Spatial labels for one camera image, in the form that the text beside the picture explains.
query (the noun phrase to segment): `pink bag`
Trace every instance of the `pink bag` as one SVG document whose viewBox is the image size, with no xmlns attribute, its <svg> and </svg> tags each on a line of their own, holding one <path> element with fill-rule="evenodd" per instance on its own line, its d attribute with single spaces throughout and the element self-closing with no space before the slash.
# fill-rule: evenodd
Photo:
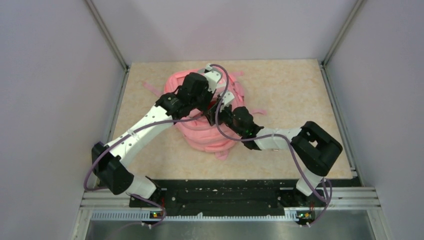
<svg viewBox="0 0 424 240">
<path fill-rule="evenodd" d="M 204 68 L 193 69 L 193 70 L 177 72 L 171 75 L 165 84 L 163 93 L 171 93 L 175 91 L 175 89 L 179 85 L 183 84 L 184 77 L 188 75 L 189 73 L 191 72 L 203 73 L 204 70 L 205 70 Z M 219 73 L 221 73 L 220 69 L 217 69 L 217 68 L 214 68 L 214 71 L 218 71 Z M 216 88 L 216 92 L 215 92 L 215 95 L 213 96 L 211 106 L 216 102 L 218 94 L 224 91 L 224 88 L 226 85 L 226 76 L 224 74 L 221 74 L 221 75 L 222 75 L 222 78 Z M 236 81 L 236 76 L 242 76 L 242 75 L 243 75 L 242 72 L 229 74 L 228 90 L 232 92 L 232 94 L 235 96 L 235 99 L 231 103 L 232 109 L 244 106 L 245 92 L 243 90 L 242 85 L 238 81 Z M 160 91 L 156 90 L 153 86 L 151 86 L 150 84 L 146 82 L 143 84 L 143 86 L 149 89 L 158 97 L 162 95 Z M 264 110 L 260 110 L 260 109 L 252 110 L 251 112 L 253 114 L 254 113 L 266 114 Z M 200 111 L 195 109 L 190 112 L 189 116 L 195 117 L 199 114 L 201 114 Z M 197 149 L 199 151 L 207 152 L 207 153 L 215 153 L 215 157 L 219 160 L 225 160 L 228 156 L 229 149 L 236 144 L 235 141 L 229 140 L 225 138 L 224 136 L 222 136 L 215 126 L 211 126 L 208 123 L 208 120 L 206 119 L 205 116 L 197 120 L 193 120 L 189 122 L 178 122 L 177 124 L 175 124 L 175 126 L 182 132 L 182 135 L 184 136 L 185 140 L 192 148 Z M 239 138 L 239 136 L 236 133 L 234 133 L 231 129 L 229 129 L 227 126 L 222 125 L 220 126 L 220 128 L 228 136 L 231 136 L 233 138 Z"/>
</svg>

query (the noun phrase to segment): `white backdrop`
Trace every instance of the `white backdrop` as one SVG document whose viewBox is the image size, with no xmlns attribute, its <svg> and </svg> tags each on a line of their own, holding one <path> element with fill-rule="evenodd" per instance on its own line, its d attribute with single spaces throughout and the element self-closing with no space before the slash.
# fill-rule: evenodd
<svg viewBox="0 0 424 240">
<path fill-rule="evenodd" d="M 423 238 L 423 10 L 367 1 L 329 65 L 362 179 L 399 240 Z"/>
<path fill-rule="evenodd" d="M 322 60 L 356 0 L 94 0 L 126 62 Z"/>
<path fill-rule="evenodd" d="M 123 70 L 82 0 L 2 0 L 0 61 L 0 239 L 68 239 Z"/>
</svg>

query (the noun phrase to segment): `wooden table surface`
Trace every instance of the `wooden table surface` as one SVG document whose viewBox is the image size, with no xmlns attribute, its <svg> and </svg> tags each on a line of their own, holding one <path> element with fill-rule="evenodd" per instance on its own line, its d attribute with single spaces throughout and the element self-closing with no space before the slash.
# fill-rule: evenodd
<svg viewBox="0 0 424 240">
<path fill-rule="evenodd" d="M 254 121 L 268 128 L 289 129 L 314 121 L 342 142 L 316 59 L 235 60 L 133 63 L 119 110 L 114 138 L 140 120 L 158 99 L 143 87 L 147 82 L 163 90 L 170 75 L 204 68 L 207 63 L 228 72 L 243 71 L 237 78 L 245 91 L 248 109 L 265 109 Z M 226 160 L 191 148 L 176 127 L 153 139 L 129 166 L 135 175 L 154 179 L 297 179 L 298 170 L 288 150 L 253 151 L 237 143 Z M 329 178 L 351 179 L 345 152 L 332 167 Z"/>
</svg>

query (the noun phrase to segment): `gray floor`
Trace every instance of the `gray floor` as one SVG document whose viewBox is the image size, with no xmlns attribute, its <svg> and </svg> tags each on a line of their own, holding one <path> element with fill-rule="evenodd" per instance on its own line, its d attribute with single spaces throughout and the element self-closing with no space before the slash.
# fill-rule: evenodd
<svg viewBox="0 0 424 240">
<path fill-rule="evenodd" d="M 104 240 L 127 221 L 92 221 L 86 240 Z M 311 228 L 292 222 L 165 222 L 129 226 L 108 240 L 374 240 L 366 211 L 328 211 Z"/>
</svg>

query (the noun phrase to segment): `pink fabric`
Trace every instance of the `pink fabric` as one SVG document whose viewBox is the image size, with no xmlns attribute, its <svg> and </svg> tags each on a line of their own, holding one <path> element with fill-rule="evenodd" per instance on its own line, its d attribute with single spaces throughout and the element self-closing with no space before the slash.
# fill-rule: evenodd
<svg viewBox="0 0 424 240">
<path fill-rule="evenodd" d="M 173 74 L 171 77 L 169 77 L 168 81 L 166 82 L 164 86 L 164 93 L 171 93 L 174 92 L 175 89 L 179 85 L 183 84 L 184 77 L 188 75 L 191 72 L 197 73 L 197 69 L 193 70 L 187 70 L 187 71 L 181 71 Z M 236 81 L 236 76 L 242 76 L 243 72 L 237 72 L 236 74 L 230 73 L 229 74 L 229 87 L 228 90 L 232 92 L 232 94 L 235 96 L 234 101 L 232 102 L 232 108 L 235 109 L 237 107 L 244 106 L 244 95 L 245 92 L 243 90 L 242 85 Z M 216 90 L 216 93 L 214 95 L 214 100 L 218 97 L 219 93 L 222 93 L 224 91 L 224 87 L 222 85 L 225 85 L 226 78 L 225 76 L 222 77 L 222 80 L 219 82 L 219 87 Z M 152 85 L 148 83 L 143 83 L 143 86 L 150 90 L 152 93 L 154 93 L 157 96 L 160 96 L 161 93 L 159 90 L 155 89 Z M 262 109 L 254 109 L 251 111 L 253 113 L 260 113 L 263 115 L 266 115 L 266 111 Z M 195 117 L 200 114 L 200 111 L 195 109 L 192 110 L 189 114 L 190 117 Z M 236 142 L 229 140 L 222 136 L 220 132 L 217 130 L 216 127 L 210 126 L 208 123 L 208 120 L 205 116 L 194 120 L 194 121 L 188 121 L 188 122 L 179 122 L 175 124 L 175 126 L 182 132 L 185 140 L 187 143 L 194 149 L 207 152 L 207 153 L 215 153 L 215 157 L 219 160 L 225 160 L 229 154 L 229 149 L 232 148 Z M 239 138 L 239 136 L 233 132 L 231 129 L 229 129 L 227 126 L 222 125 L 220 126 L 221 130 L 224 131 L 225 134 L 233 137 L 233 138 Z"/>
</svg>

